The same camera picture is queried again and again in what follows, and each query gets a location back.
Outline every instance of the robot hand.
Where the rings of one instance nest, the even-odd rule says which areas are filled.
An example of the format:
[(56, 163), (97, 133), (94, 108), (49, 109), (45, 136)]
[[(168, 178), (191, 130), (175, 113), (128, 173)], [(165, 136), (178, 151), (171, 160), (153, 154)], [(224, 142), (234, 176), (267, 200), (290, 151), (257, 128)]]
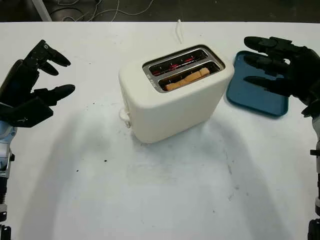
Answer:
[(74, 85), (63, 85), (48, 90), (36, 89), (31, 93), (38, 77), (38, 69), (50, 75), (58, 75), (58, 71), (47, 62), (67, 67), (70, 65), (61, 53), (41, 40), (24, 60), (15, 62), (2, 86), (0, 87), (0, 120), (13, 127), (31, 128), (51, 117), (57, 101), (65, 98), (75, 90)]
[[(302, 111), (305, 117), (312, 117), (312, 125), (318, 136), (316, 156), (318, 172), (318, 197), (315, 199), (315, 212), (320, 216), (320, 57), (306, 46), (295, 46), (292, 41), (277, 37), (262, 38), (247, 36), (244, 44), (267, 56), (244, 56), (244, 61), (266, 74), (282, 78), (270, 80), (259, 76), (247, 76), (245, 81), (261, 86), (267, 91), (283, 96), (293, 95), (307, 107)], [(309, 222), (308, 240), (320, 239), (320, 219)]]
[[(38, 69), (58, 75), (48, 60), (64, 67), (70, 65), (68, 59), (41, 40), (24, 60), (15, 62), (0, 87), (0, 222), (7, 219), (5, 195), (11, 162), (15, 159), (10, 143), (17, 127), (31, 128), (51, 117), (53, 111), (49, 106), (56, 105), (75, 90), (74, 85), (63, 85), (31, 92), (39, 77)], [(0, 225), (0, 239), (11, 239), (9, 226)]]

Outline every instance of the blue tray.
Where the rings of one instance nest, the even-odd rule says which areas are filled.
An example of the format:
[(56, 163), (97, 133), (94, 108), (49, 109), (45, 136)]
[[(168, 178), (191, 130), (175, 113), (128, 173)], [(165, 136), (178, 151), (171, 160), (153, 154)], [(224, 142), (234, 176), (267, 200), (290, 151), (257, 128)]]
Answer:
[(288, 111), (288, 97), (266, 91), (263, 87), (244, 81), (247, 76), (259, 76), (275, 80), (281, 78), (282, 75), (276, 77), (266, 75), (263, 70), (245, 63), (244, 55), (260, 56), (260, 54), (250, 51), (237, 53), (234, 61), (234, 76), (226, 92), (227, 99), (233, 104), (267, 115), (276, 117), (285, 115)]

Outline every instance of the toaster slot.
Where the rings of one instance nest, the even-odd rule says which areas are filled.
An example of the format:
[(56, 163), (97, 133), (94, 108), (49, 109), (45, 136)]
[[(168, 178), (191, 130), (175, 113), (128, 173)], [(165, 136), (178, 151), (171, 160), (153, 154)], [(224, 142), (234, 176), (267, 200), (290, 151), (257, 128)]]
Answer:
[(208, 55), (205, 53), (205, 51), (202, 49), (197, 49), (152, 65), (149, 67), (149, 70), (153, 76), (160, 76), (162, 74), (182, 68), (186, 65), (199, 62), (206, 58), (208, 58)]
[(172, 90), (168, 89), (168, 85), (169, 84), (178, 83), (179, 81), (184, 80), (187, 76), (189, 76), (189, 75), (191, 75), (191, 74), (193, 74), (193, 73), (195, 73), (197, 71), (200, 71), (203, 68), (207, 68), (209, 70), (209, 73), (206, 74), (205, 76), (199, 77), (199, 78), (197, 78), (197, 79), (195, 79), (195, 80), (193, 80), (191, 82), (188, 82), (188, 83), (184, 82), (183, 85), (177, 86), (174, 89), (183, 87), (183, 86), (188, 85), (190, 83), (194, 83), (194, 82), (196, 82), (196, 81), (198, 81), (200, 79), (203, 79), (203, 78), (205, 78), (205, 77), (207, 77), (207, 76), (209, 76), (211, 74), (214, 74), (214, 73), (216, 73), (216, 72), (218, 72), (220, 70), (220, 67), (215, 62), (208, 61), (208, 62), (199, 64), (199, 65), (197, 65), (197, 66), (195, 66), (193, 68), (187, 69), (185, 71), (181, 71), (181, 72), (179, 72), (177, 74), (174, 74), (172, 76), (169, 76), (169, 77), (166, 77), (164, 79), (161, 79), (161, 80), (158, 81), (158, 84), (159, 84), (159, 86), (161, 87), (161, 89), (163, 91), (166, 91), (166, 92), (172, 91), (174, 89), (172, 89)]
[[(195, 73), (203, 68), (207, 69), (202, 70), (200, 76)], [(224, 63), (210, 48), (203, 44), (174, 52), (142, 65), (147, 79), (159, 93), (172, 91), (173, 85), (167, 88), (168, 84), (178, 82), (175, 87), (177, 88), (177, 85), (182, 87), (182, 85), (222, 71), (224, 68)]]

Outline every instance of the white cable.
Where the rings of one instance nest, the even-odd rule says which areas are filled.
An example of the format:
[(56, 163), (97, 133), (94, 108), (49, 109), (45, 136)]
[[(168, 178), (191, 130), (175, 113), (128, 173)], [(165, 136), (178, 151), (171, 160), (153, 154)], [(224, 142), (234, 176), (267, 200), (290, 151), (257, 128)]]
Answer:
[(125, 11), (122, 11), (120, 9), (108, 9), (108, 10), (103, 10), (101, 12), (98, 12), (94, 17), (97, 17), (98, 15), (101, 15), (101, 14), (104, 14), (104, 13), (107, 13), (107, 12), (114, 12), (114, 11), (117, 11), (119, 13), (122, 13), (122, 14), (125, 14), (125, 15), (130, 15), (130, 16), (137, 16), (137, 15), (140, 15), (140, 14), (143, 14), (145, 13), (146, 11), (148, 11), (148, 9), (150, 8), (151, 4), (154, 2), (154, 0), (151, 0), (148, 7), (145, 9), (145, 10), (142, 10), (140, 12), (137, 12), (137, 13), (130, 13), (130, 12), (125, 12)]
[(80, 0), (75, 0), (72, 3), (60, 3), (59, 0), (56, 1), (56, 4), (58, 4), (59, 6), (72, 6), (74, 4), (76, 4), (77, 2), (79, 2)]
[(96, 12), (97, 12), (97, 9), (98, 9), (98, 5), (102, 2), (102, 0), (99, 0), (98, 3), (95, 5), (95, 9), (94, 9), (94, 12), (92, 14), (92, 17), (87, 21), (87, 22), (90, 22), (92, 21), (92, 19), (94, 19), (95, 15), (96, 15)]
[[(125, 11), (122, 11), (119, 9), (119, 5), (120, 5), (120, 0), (118, 0), (118, 6), (116, 9), (107, 9), (107, 10), (103, 10), (101, 12), (97, 12), (97, 6), (98, 4), (101, 3), (102, 0), (100, 0), (96, 5), (95, 5), (95, 10), (94, 10), (94, 14), (92, 15), (92, 17), (88, 20), (89, 21), (92, 21), (93, 19), (95, 19), (98, 15), (101, 15), (101, 14), (104, 14), (104, 13), (107, 13), (107, 12), (115, 12), (113, 18), (111, 21), (115, 20), (116, 16), (117, 16), (117, 13), (122, 13), (122, 14), (125, 14), (125, 15), (129, 15), (129, 16), (137, 16), (137, 15), (140, 15), (140, 14), (143, 14), (145, 13), (146, 11), (148, 11), (148, 9), (151, 7), (152, 3), (154, 2), (154, 0), (151, 0), (148, 7), (145, 9), (145, 10), (142, 10), (140, 12), (137, 12), (137, 13), (130, 13), (130, 12), (125, 12)], [(83, 18), (84, 16), (88, 15), (90, 12), (88, 11), (87, 13), (85, 13), (84, 15), (78, 17), (77, 19), (75, 19), (75, 22), (78, 22), (81, 18)]]
[[(97, 7), (98, 7), (98, 5), (99, 5), (101, 2), (102, 2), (102, 0), (100, 0), (100, 1), (95, 5), (95, 9), (94, 9), (93, 14), (95, 14), (95, 12), (97, 12)], [(66, 19), (71, 19), (71, 20), (73, 20), (74, 22), (78, 22), (80, 19), (82, 19), (83, 17), (85, 17), (86, 15), (88, 15), (90, 12), (91, 12), (91, 11), (86, 12), (85, 14), (81, 15), (81, 16), (78, 17), (77, 19), (74, 19), (74, 18), (71, 17), (71, 16), (65, 16), (64, 18), (62, 18), (61, 21), (64, 22)]]
[(183, 31), (182, 31), (182, 23), (181, 20), (178, 19), (178, 21), (176, 22), (175, 25), (175, 34), (180, 42), (180, 44), (182, 44), (184, 42), (184, 35), (183, 35)]
[(118, 13), (118, 10), (119, 10), (119, 5), (120, 5), (120, 0), (118, 0), (118, 6), (116, 6), (116, 11), (115, 11), (115, 14), (113, 16), (113, 18), (111, 19), (111, 22), (113, 22), (117, 16), (117, 13)]
[(72, 21), (76, 21), (72, 16), (65, 16), (64, 18), (61, 19), (61, 22), (64, 22), (66, 19), (71, 19)]

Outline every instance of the toaster heating element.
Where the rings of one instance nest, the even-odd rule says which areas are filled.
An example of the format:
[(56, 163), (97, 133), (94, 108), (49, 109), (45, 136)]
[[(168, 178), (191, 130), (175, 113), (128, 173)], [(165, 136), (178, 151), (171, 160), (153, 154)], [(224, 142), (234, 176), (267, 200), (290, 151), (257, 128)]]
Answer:
[(203, 68), (209, 70), (209, 74), (204, 77), (225, 68), (224, 63), (205, 45), (197, 45), (178, 51), (149, 61), (142, 66), (152, 86), (160, 93), (170, 91), (166, 89), (168, 84), (176, 83)]

